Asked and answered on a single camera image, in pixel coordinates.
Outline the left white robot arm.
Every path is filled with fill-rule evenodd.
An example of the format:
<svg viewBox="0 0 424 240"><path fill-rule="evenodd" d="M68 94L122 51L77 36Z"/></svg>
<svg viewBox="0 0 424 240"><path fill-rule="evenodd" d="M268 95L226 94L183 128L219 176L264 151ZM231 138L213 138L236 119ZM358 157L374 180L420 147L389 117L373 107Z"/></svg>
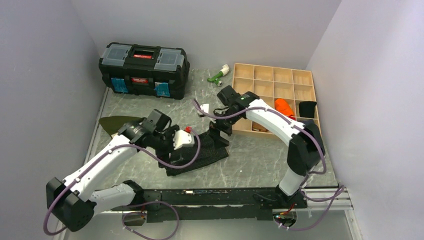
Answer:
<svg viewBox="0 0 424 240"><path fill-rule="evenodd" d="M137 210L155 204L133 180L103 190L97 187L116 167L139 152L163 166L182 169L184 165L169 163L170 154L184 144L194 143L193 135L173 124L172 119L158 109L153 109L148 117L112 116L99 122L111 136L106 147L64 179L54 177L46 184L47 213L43 231L48 236L66 229L79 231L94 216L117 207Z"/></svg>

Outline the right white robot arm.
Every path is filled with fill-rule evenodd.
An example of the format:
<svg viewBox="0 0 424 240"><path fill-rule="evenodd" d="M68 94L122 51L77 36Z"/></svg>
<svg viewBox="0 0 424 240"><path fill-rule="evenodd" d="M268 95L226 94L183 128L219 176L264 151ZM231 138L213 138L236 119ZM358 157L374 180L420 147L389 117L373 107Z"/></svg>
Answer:
<svg viewBox="0 0 424 240"><path fill-rule="evenodd" d="M240 119L250 120L277 136L288 147L286 163L288 169L276 188L275 200L287 208L295 201L295 194L306 183L310 174L317 174L318 163L327 170L325 147L318 126L313 121L300 122L277 111L262 98L251 91L244 94L236 92L230 85L223 88L217 97L224 108L211 112L201 105L204 115L212 122L210 130L217 135L221 132L230 135L232 126Z"/></svg>

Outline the black striped underwear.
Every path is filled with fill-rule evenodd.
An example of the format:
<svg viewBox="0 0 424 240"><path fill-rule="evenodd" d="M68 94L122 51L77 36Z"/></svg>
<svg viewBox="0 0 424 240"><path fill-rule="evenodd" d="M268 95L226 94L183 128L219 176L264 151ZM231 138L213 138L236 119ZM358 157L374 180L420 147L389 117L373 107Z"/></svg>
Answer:
<svg viewBox="0 0 424 240"><path fill-rule="evenodd" d="M215 147L214 140L206 133L199 135L200 139L200 151L196 160L189 166L181 169L174 169L158 163L158 167L165 169L166 175L177 176L193 170L197 170L220 160L229 157L229 153L226 147ZM169 161L170 165L182 166L188 164L195 156L198 148L197 139L195 138L195 144L191 147L182 147L170 154Z"/></svg>

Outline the wooden compartment tray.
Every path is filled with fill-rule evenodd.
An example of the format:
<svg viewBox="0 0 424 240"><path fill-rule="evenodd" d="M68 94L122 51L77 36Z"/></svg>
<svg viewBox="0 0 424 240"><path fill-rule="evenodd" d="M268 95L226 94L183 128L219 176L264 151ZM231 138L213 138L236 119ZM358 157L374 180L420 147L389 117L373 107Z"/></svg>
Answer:
<svg viewBox="0 0 424 240"><path fill-rule="evenodd" d="M320 128L318 102L311 71L247 63L235 63L232 73L233 89L244 94L252 92L275 108L275 99L284 99L298 122L313 121ZM299 116L299 102L314 101L315 118Z"/></svg>

